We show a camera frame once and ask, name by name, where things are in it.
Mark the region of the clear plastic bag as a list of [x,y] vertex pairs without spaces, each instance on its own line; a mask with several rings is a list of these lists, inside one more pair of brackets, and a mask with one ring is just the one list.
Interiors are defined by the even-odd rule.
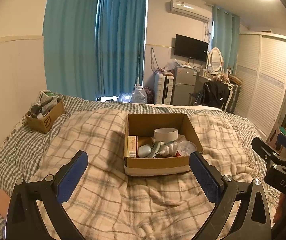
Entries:
[[182,141],[178,144],[176,157],[186,157],[191,153],[196,152],[197,148],[193,142]]

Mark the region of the white tape roll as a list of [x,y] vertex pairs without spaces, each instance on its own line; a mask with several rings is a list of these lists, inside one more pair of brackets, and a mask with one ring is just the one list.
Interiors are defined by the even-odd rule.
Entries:
[[171,142],[178,139],[178,129],[176,128],[158,128],[154,130],[155,141]]

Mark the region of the white earbud case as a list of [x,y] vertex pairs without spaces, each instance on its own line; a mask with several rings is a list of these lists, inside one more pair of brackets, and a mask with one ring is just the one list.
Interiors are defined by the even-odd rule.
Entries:
[[138,157],[139,158],[146,158],[152,152],[152,148],[149,144],[142,145],[138,148]]

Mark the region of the tan printed medicine box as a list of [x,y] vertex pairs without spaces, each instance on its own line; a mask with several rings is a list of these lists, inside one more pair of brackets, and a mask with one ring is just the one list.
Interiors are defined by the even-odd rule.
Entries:
[[127,158],[136,159],[138,157],[138,137],[130,135],[127,137]]

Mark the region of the white plush toy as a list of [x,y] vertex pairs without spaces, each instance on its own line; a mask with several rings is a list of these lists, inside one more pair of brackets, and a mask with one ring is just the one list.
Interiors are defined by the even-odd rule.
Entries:
[[168,155],[175,156],[176,152],[177,152],[178,145],[179,145],[179,143],[176,141],[171,142],[169,144],[161,145],[161,147],[159,148],[158,154],[163,156],[163,157],[166,157]]

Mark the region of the plastic stool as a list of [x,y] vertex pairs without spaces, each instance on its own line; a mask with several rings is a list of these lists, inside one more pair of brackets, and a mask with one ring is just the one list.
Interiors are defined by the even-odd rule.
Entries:
[[277,127],[268,140],[269,146],[277,151],[281,149],[281,144],[278,142],[278,135],[280,134],[286,136],[286,130],[283,127]]

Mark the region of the pink card on bed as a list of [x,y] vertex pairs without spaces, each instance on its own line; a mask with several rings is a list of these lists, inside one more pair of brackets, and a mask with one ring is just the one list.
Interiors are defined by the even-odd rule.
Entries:
[[10,199],[8,194],[3,189],[0,189],[0,214],[4,219],[7,218]]

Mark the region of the white louvered wardrobe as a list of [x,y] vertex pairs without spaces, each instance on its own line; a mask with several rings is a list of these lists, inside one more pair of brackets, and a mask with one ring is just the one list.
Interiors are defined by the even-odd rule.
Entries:
[[268,139],[286,96],[286,36],[241,33],[235,75],[242,81],[235,114]]

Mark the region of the chair with black jacket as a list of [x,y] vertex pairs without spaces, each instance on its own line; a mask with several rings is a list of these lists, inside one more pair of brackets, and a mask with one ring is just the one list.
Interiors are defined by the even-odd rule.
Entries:
[[234,85],[218,81],[203,83],[197,92],[190,93],[193,105],[215,107],[224,112],[229,111],[229,103],[232,102]]

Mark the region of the beige plaid blanket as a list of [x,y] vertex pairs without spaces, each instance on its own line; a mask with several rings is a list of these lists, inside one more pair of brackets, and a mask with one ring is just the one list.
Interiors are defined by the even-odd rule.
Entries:
[[[266,174],[251,149],[257,137],[245,118],[217,110],[185,109],[204,157],[222,174],[250,182]],[[61,126],[32,180],[56,173],[74,154],[88,166],[64,208],[86,239],[191,239],[210,214],[210,203],[191,172],[129,177],[123,166],[127,113],[117,109],[75,112]]]

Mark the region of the white oval vanity mirror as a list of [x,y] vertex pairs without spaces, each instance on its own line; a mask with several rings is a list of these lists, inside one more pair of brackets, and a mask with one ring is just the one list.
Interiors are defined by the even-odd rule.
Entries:
[[212,50],[208,54],[206,63],[208,71],[211,73],[213,72],[221,73],[223,63],[224,61],[221,51],[217,47],[212,48]]

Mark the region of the large open cardboard box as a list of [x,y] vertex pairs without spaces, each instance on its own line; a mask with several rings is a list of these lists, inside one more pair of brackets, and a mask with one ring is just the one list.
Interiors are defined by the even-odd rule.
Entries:
[[186,114],[129,114],[124,169],[135,177],[163,176],[190,170],[189,156],[203,152]]

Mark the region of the grey mini fridge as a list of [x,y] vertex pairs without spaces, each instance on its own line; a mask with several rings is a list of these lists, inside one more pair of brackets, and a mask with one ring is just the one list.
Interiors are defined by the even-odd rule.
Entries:
[[174,83],[171,104],[188,106],[190,93],[193,93],[197,72],[192,68],[177,67],[174,72]]

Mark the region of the small cardboard box with items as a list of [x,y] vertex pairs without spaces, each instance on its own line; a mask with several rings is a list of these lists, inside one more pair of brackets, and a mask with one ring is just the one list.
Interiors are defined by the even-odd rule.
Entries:
[[31,129],[48,133],[63,113],[63,99],[49,90],[40,90],[35,103],[31,105],[25,117]]

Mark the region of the white suitcase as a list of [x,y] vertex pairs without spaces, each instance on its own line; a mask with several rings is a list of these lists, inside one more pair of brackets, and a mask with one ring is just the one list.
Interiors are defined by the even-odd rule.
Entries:
[[173,91],[173,75],[157,73],[154,76],[154,104],[170,105]]

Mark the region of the teal corner curtain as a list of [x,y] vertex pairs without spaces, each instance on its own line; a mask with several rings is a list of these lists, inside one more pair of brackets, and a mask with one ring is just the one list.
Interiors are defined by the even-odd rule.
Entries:
[[237,64],[237,54],[240,38],[240,17],[223,7],[212,7],[212,22],[214,32],[212,46],[217,47],[223,57],[223,72],[227,69],[232,72]]

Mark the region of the large clear water jug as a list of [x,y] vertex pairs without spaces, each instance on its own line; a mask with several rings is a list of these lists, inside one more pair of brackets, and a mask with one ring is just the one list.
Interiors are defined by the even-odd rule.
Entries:
[[132,91],[131,103],[147,103],[147,94],[146,91],[140,84],[134,86]]

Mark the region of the teal window curtain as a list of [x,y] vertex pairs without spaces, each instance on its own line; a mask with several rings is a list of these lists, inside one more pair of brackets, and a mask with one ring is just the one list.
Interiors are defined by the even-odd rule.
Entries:
[[144,79],[147,0],[47,0],[48,88],[94,100],[130,93]]

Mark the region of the black wall television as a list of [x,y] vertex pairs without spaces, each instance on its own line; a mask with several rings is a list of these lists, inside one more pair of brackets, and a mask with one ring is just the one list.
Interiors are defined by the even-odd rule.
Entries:
[[207,42],[183,35],[176,35],[174,55],[205,62],[207,53]]

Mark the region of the white wall air conditioner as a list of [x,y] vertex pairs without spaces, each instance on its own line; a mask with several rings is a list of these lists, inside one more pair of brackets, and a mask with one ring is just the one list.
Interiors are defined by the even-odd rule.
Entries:
[[170,12],[195,18],[202,22],[209,22],[212,15],[211,12],[206,9],[178,0],[170,1]]

